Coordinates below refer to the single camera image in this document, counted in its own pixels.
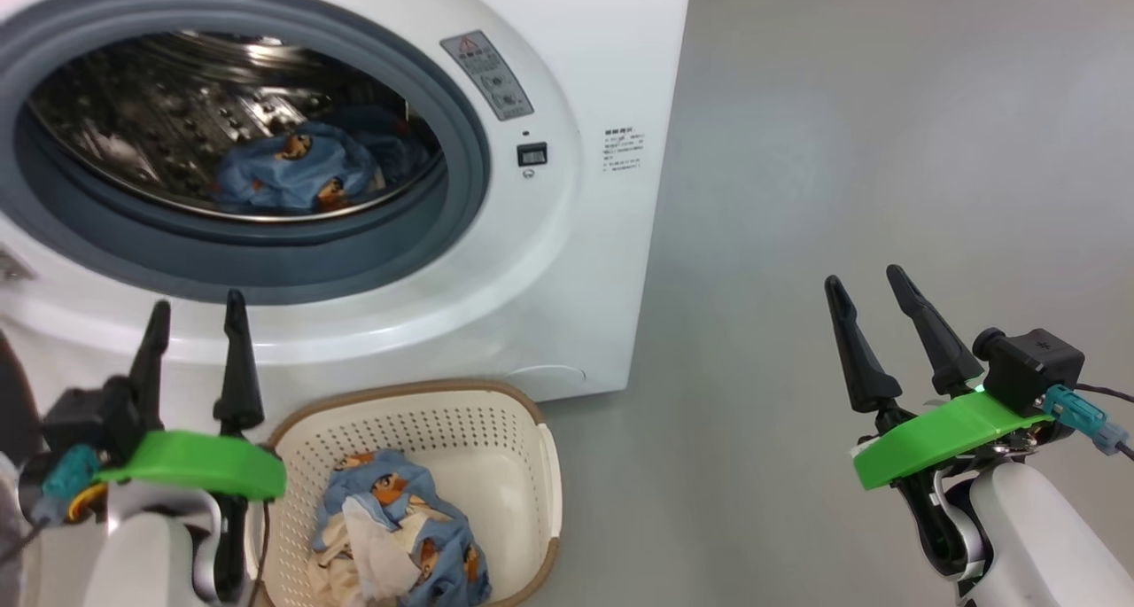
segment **yellow part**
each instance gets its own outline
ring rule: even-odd
[[[71,499],[71,504],[67,507],[67,519],[68,521],[78,521],[82,515],[82,511],[94,499],[99,498],[101,495],[107,494],[110,486],[107,483],[95,483],[85,490],[78,492],[75,498]]]

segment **laundry basket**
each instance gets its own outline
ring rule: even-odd
[[[269,442],[288,487],[269,506],[263,589],[276,607],[314,607],[307,559],[315,508],[337,462],[400,449],[430,469],[438,495],[468,516],[492,582],[490,606],[539,590],[559,548],[559,457],[539,408],[491,381],[430,381],[357,393],[291,414]],[[249,543],[260,555],[260,541]]]

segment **laundry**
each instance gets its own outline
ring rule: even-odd
[[[469,607],[491,593],[468,519],[438,498],[428,469],[397,450],[348,456],[335,467],[312,549],[308,575],[320,607],[392,597],[404,607]]]
[[[229,211],[327,212],[405,183],[428,161],[408,125],[378,107],[337,110],[291,134],[232,147],[213,200]]]

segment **green 3d-printed part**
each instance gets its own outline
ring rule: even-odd
[[[134,456],[120,470],[102,470],[96,481],[138,479],[271,500],[287,489],[287,469],[271,454],[243,439],[184,430],[153,431],[142,438]]]
[[[988,393],[978,390],[883,433],[855,456],[854,469],[862,487],[872,490],[1008,432],[1051,420],[1047,414],[1019,416]]]

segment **gray floor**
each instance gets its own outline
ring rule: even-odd
[[[914,410],[894,262],[965,339],[1044,327],[1134,387],[1131,1],[692,0],[631,387],[545,408],[566,517],[533,607],[951,605],[856,484],[820,285]],[[1034,463],[1134,568],[1134,467],[1084,442]]]

